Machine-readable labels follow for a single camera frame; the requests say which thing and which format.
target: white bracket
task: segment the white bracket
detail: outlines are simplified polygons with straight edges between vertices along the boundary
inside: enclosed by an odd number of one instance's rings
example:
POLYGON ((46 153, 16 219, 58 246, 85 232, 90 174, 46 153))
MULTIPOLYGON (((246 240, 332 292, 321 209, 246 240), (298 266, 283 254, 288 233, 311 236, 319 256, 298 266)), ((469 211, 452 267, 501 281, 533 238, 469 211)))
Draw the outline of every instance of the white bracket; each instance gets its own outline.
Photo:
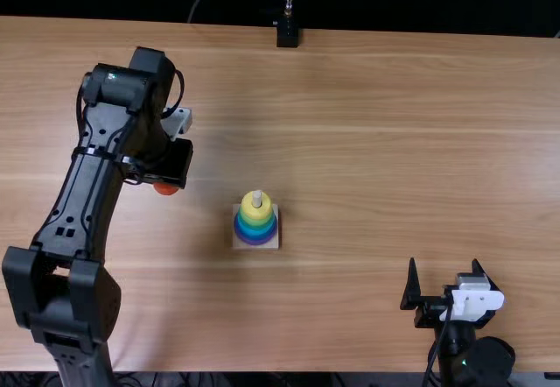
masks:
POLYGON ((175 140, 178 135, 186 133, 193 124, 193 112, 191 109, 184 109, 178 106, 173 114, 161 121, 161 127, 169 135, 171 140, 175 140))
MULTIPOLYGON (((455 289, 451 320, 478 321, 487 311, 499 310, 506 298, 500 291, 455 289)), ((441 313, 439 319, 445 321, 447 309, 441 313)))

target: yellow ring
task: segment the yellow ring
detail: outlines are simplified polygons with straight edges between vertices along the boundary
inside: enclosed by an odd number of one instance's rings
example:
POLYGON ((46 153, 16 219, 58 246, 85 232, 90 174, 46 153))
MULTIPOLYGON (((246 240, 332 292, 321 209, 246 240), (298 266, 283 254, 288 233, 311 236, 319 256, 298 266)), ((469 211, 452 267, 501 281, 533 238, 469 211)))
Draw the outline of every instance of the yellow ring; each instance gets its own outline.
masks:
POLYGON ((243 219, 243 221, 246 222, 251 227, 260 227, 260 226, 264 225, 265 223, 270 221, 270 217, 272 216, 272 214, 270 214, 268 218, 260 219, 260 220, 257 221, 255 219, 251 219, 251 218, 247 217, 245 215, 245 213, 243 212, 243 209, 241 209, 241 208, 239 209, 239 214, 241 215, 241 218, 243 219))
POLYGON ((270 215, 272 214, 272 201, 265 192, 262 192, 261 199, 261 207, 255 208, 253 207, 253 192, 248 192, 243 196, 241 209, 243 209, 245 216, 254 219, 255 221, 264 221, 270 218, 270 215))

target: orange ball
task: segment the orange ball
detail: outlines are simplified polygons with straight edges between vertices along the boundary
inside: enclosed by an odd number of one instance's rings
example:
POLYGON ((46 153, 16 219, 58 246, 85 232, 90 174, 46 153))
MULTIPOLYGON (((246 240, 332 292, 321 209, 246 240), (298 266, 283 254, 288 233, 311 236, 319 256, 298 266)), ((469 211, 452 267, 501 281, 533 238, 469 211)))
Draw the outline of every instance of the orange ball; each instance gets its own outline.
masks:
POLYGON ((159 194, 163 196, 171 196, 179 191, 178 187, 170 186, 169 184, 165 183, 154 183, 154 188, 159 194))

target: green ring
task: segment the green ring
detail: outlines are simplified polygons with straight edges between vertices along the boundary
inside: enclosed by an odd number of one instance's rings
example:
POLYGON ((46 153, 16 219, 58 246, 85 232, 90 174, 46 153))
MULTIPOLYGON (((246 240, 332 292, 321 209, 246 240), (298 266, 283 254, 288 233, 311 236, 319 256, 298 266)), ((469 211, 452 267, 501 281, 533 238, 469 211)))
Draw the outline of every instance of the green ring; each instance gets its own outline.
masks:
POLYGON ((270 208, 270 215, 267 216, 266 219, 258 219, 258 220, 249 218, 247 215, 245 215, 245 213, 243 212, 243 208, 239 208, 239 213, 241 214, 241 218, 243 219, 243 221, 246 222, 249 226, 262 227, 270 222, 270 218, 274 215, 274 210, 270 208))

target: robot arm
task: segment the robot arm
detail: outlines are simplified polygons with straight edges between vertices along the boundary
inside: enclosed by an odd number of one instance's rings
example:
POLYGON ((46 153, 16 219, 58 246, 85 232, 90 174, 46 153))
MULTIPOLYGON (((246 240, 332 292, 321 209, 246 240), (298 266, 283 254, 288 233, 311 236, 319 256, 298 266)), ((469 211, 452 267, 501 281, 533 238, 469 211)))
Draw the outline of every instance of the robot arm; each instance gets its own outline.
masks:
POLYGON ((193 145, 162 126, 175 73, 164 53, 137 48, 128 68, 86 75, 59 197, 31 247, 9 247, 3 259, 16 321, 52 354, 65 387, 117 385, 106 342, 121 290, 103 267, 105 242, 124 181, 185 187, 193 145))

